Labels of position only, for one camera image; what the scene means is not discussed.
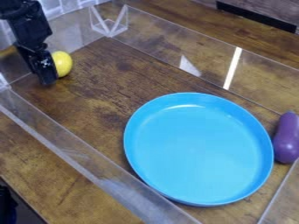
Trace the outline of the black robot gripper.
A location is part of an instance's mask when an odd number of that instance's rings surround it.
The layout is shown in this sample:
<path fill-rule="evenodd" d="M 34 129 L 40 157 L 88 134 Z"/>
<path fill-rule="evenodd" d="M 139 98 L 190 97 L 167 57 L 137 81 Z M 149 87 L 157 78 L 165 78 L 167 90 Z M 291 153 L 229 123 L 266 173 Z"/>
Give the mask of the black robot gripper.
<path fill-rule="evenodd" d="M 46 39 L 52 35 L 43 6 L 39 1 L 0 1 L 0 19 L 6 20 L 15 36 L 22 55 L 32 57 L 32 68 L 40 83 L 51 85 L 59 79 Z"/>

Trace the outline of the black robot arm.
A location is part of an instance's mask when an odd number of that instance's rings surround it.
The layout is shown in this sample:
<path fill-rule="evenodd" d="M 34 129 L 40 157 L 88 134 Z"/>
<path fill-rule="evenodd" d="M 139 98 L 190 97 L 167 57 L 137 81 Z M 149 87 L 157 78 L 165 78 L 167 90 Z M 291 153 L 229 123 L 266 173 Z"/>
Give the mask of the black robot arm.
<path fill-rule="evenodd" d="M 58 69 L 46 39 L 52 35 L 43 6 L 38 0 L 0 0 L 0 19 L 12 29 L 14 45 L 27 66 L 43 85 L 59 79 Z"/>

